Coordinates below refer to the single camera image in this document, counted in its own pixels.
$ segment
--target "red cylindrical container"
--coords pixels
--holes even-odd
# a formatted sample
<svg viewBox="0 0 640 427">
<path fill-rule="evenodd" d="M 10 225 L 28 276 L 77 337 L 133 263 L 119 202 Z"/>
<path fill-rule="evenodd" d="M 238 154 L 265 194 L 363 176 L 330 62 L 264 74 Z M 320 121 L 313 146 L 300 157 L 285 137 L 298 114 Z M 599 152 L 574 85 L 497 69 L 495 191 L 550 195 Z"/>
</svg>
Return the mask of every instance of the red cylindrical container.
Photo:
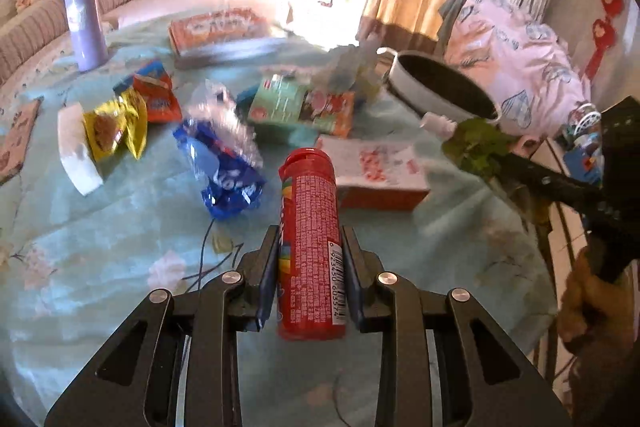
<svg viewBox="0 0 640 427">
<path fill-rule="evenodd" d="M 346 311 L 334 166 L 321 150 L 302 148 L 279 172 L 278 331 L 289 340 L 337 339 Z"/>
</svg>

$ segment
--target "green vegetable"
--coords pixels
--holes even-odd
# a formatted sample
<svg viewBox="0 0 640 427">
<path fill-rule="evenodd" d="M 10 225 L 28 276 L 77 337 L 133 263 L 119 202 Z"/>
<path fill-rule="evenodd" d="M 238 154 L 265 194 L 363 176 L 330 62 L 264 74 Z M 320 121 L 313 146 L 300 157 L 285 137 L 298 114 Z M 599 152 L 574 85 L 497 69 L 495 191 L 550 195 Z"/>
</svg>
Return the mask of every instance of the green vegetable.
<svg viewBox="0 0 640 427">
<path fill-rule="evenodd" d="M 500 171 L 492 156 L 507 155 L 516 142 L 516 137 L 500 132 L 482 118 L 472 118 L 458 124 L 453 136 L 442 144 L 442 152 L 458 168 L 488 182 Z"/>
</svg>

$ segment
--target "purple thermos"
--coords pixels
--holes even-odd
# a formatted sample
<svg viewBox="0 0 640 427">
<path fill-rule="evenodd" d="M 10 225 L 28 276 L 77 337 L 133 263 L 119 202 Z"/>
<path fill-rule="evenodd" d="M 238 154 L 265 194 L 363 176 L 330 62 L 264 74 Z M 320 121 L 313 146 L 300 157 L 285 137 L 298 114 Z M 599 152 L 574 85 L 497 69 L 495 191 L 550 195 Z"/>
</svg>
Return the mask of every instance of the purple thermos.
<svg viewBox="0 0 640 427">
<path fill-rule="evenodd" d="M 65 5 L 78 69 L 88 71 L 103 65 L 108 58 L 107 44 L 95 0 L 65 0 Z"/>
</svg>

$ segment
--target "snack box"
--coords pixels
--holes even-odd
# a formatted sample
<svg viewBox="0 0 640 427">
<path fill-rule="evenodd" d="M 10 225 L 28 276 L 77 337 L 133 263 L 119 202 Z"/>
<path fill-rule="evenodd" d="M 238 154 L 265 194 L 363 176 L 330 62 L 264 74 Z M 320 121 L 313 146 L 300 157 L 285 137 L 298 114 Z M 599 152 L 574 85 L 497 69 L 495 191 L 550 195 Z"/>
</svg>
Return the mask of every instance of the snack box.
<svg viewBox="0 0 640 427">
<path fill-rule="evenodd" d="M 342 208 L 413 210 L 429 194 L 427 177 L 411 142 L 322 135 L 316 147 L 334 164 Z"/>
<path fill-rule="evenodd" d="M 325 93 L 274 74 L 262 80 L 248 119 L 253 124 L 304 126 L 345 138 L 351 130 L 353 102 L 353 92 Z"/>
</svg>

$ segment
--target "red decoration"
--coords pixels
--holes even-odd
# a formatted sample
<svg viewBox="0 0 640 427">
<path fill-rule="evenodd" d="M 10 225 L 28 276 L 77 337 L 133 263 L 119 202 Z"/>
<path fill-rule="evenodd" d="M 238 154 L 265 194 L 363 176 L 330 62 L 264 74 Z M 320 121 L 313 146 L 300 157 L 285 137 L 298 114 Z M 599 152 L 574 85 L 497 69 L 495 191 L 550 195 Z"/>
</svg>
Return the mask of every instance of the red decoration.
<svg viewBox="0 0 640 427">
<path fill-rule="evenodd" d="M 593 80 L 598 73 L 605 51 L 616 43 L 616 30 L 611 25 L 611 19 L 617 17 L 625 9 L 624 0 L 600 0 L 607 14 L 606 20 L 596 19 L 591 27 L 593 31 L 593 41 L 596 44 L 596 51 L 593 52 L 591 60 L 584 70 L 584 75 Z"/>
<path fill-rule="evenodd" d="M 625 3 L 623 0 L 601 0 L 604 6 L 604 11 L 610 18 L 617 17 L 625 9 Z"/>
<path fill-rule="evenodd" d="M 584 74 L 589 78 L 596 76 L 604 57 L 604 52 L 616 43 L 616 31 L 607 21 L 596 19 L 591 30 L 593 31 L 593 40 L 596 43 L 596 51 L 584 70 Z"/>
</svg>

